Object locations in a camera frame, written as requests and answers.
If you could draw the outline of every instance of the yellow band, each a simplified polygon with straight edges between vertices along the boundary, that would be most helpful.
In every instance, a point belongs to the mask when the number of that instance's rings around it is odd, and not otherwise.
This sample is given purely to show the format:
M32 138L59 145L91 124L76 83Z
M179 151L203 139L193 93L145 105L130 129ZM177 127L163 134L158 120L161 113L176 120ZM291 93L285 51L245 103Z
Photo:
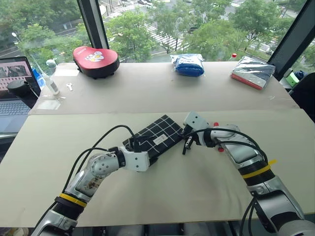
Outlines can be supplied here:
M71 201L71 202L73 202L73 203L76 203L76 204L78 204L78 205L80 205L80 206L82 206L82 207L86 207L86 206L87 206L86 203L84 203L84 202L82 202L82 201L80 201L80 200L78 200L78 199L76 199L76 198L73 198L73 197L71 197L71 196L69 196L69 195L67 195L67 194L64 194L64 193L61 193L59 197L64 198L64 199L67 199L68 201Z
M264 173L264 172L270 170L270 168L271 168L270 165L275 164L276 162L277 162L277 160L269 161L268 166L265 166L265 167L263 167L263 168L261 168L261 169L259 169L257 171L251 172L249 174L242 175L242 177L243 178L251 178L251 177L254 177L254 176L259 175L261 173Z

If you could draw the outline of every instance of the black chair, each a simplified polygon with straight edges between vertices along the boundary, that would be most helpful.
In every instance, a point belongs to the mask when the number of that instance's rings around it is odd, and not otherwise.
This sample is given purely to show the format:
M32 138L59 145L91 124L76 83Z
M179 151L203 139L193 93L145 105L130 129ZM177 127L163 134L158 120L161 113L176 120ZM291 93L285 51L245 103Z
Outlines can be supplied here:
M306 75L300 80L289 94L315 122L315 72Z

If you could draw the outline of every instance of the blue cloth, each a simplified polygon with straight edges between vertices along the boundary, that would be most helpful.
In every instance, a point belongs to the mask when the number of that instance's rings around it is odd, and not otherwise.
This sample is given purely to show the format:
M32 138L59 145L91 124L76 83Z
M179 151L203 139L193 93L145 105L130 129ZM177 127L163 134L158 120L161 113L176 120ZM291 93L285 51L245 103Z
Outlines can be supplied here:
M204 73L201 54L171 55L175 71L181 75L198 77Z

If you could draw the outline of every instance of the white table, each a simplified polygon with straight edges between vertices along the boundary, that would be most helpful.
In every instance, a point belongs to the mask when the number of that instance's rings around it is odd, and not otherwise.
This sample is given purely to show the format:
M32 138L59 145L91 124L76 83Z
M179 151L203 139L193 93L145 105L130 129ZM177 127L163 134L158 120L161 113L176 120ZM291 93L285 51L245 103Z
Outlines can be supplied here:
M181 124L185 113L167 113ZM0 165L0 227L32 227L63 188L78 154L117 124L139 131L164 113L30 116ZM209 122L238 124L268 155L305 213L315 211L314 123L303 110L200 112ZM119 129L100 147L119 146ZM118 170L104 180L78 226L240 219L245 182L225 153L183 142L147 172Z
M171 63L122 63L113 76L94 80L74 63L57 67L53 79L60 89L57 110L38 109L52 94L44 88L30 115L142 112L229 111L299 108L272 77L256 90L230 78L236 62L205 62L204 75L178 75ZM72 83L73 91L66 87Z

